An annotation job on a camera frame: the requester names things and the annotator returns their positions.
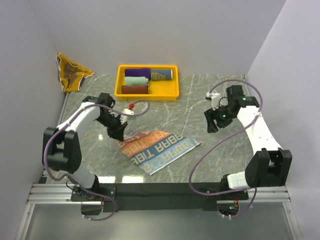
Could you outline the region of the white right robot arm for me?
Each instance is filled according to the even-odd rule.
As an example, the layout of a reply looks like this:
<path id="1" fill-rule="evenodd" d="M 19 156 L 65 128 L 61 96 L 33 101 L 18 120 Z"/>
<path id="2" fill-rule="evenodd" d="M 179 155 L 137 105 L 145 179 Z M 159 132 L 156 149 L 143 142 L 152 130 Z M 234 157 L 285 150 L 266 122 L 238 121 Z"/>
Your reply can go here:
<path id="1" fill-rule="evenodd" d="M 207 92 L 212 107 L 205 111 L 207 132 L 216 133 L 238 119 L 245 127 L 253 157 L 244 171 L 226 174 L 220 181 L 220 195 L 230 200 L 238 189 L 282 187 L 286 184 L 292 163 L 292 153 L 284 150 L 270 132 L 254 96 L 246 96 L 241 85 L 226 89 L 227 104 L 221 105 L 221 95 Z"/>

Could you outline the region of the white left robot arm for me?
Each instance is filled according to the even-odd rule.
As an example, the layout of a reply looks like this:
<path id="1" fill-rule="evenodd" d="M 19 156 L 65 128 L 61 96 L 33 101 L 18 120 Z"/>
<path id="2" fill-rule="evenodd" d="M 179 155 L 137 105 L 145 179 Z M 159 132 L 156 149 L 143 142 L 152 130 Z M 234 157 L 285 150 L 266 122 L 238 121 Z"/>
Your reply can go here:
<path id="1" fill-rule="evenodd" d="M 110 138 L 124 141 L 127 126 L 125 117 L 112 112 L 116 101 L 108 94 L 87 96 L 78 110 L 57 127 L 48 127 L 43 133 L 42 163 L 46 170 L 63 172 L 76 184 L 83 187 L 82 194 L 89 201 L 100 197 L 99 179 L 82 164 L 80 135 L 94 121 L 107 128 Z"/>

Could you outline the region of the striped rabbit print towel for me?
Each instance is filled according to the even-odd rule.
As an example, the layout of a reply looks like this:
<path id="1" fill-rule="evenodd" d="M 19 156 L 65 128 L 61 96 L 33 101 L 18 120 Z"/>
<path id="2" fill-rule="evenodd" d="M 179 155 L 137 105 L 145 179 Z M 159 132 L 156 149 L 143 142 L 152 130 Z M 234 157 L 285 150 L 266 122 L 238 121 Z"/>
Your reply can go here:
<path id="1" fill-rule="evenodd" d="M 202 144 L 201 141 L 161 130 L 141 131 L 117 141 L 131 163 L 153 175 Z"/>

